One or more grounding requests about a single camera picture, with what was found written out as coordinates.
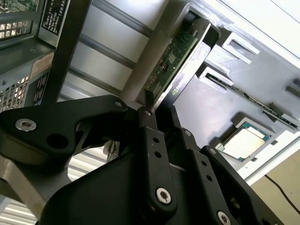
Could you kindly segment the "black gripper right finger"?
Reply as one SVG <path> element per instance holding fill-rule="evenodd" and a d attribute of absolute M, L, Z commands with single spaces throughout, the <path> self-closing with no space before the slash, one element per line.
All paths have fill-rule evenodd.
<path fill-rule="evenodd" d="M 193 134 L 169 110 L 168 156 L 184 169 L 187 196 L 196 221 L 206 225 L 275 225 L 277 217 L 214 148 L 199 148 Z"/>

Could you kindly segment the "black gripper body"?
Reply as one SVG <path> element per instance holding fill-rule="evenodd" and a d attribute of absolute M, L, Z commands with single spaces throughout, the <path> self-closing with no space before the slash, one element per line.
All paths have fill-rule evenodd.
<path fill-rule="evenodd" d="M 43 225 L 209 225 L 207 205 L 188 172 L 170 165 L 177 209 L 145 211 L 144 175 L 128 153 L 61 188 L 46 204 Z"/>

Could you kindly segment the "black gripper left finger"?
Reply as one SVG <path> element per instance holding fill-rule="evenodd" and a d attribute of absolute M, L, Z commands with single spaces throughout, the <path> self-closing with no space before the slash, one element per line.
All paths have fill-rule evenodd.
<path fill-rule="evenodd" d="M 0 115 L 0 178 L 33 212 L 61 188 L 71 158 L 118 141 L 144 175 L 146 212 L 175 212 L 177 203 L 164 135 L 151 95 L 135 110 L 112 95 L 8 110 Z"/>

